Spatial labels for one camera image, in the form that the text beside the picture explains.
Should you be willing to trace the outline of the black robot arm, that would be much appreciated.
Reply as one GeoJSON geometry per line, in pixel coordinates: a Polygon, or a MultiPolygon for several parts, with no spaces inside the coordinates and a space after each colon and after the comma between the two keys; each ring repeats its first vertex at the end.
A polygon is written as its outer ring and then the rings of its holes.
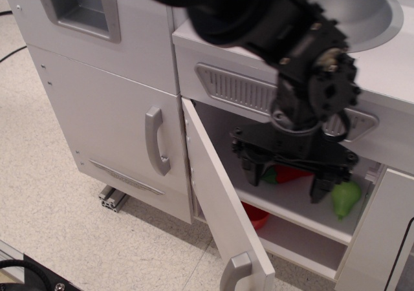
{"type": "Polygon", "coordinates": [[[322,125],[338,116],[361,90],[336,21],[308,0],[155,0],[187,11],[196,33],[218,47],[241,47],[278,72],[270,121],[234,129],[233,150],[245,175],[257,185],[267,163],[314,175],[313,203],[347,182],[358,156],[344,148],[345,135],[330,136],[322,125]]]}

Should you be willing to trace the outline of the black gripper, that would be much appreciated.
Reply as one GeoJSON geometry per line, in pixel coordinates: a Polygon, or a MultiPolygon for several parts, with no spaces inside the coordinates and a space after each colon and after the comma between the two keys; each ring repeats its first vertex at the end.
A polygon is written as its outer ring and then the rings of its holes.
{"type": "Polygon", "coordinates": [[[328,141],[317,130],[311,135],[293,135],[272,124],[249,124],[232,132],[232,149],[241,159],[249,184],[258,186],[270,164],[276,163],[314,174],[310,201],[317,204],[336,183],[350,179],[358,155],[337,142],[328,141]]]}

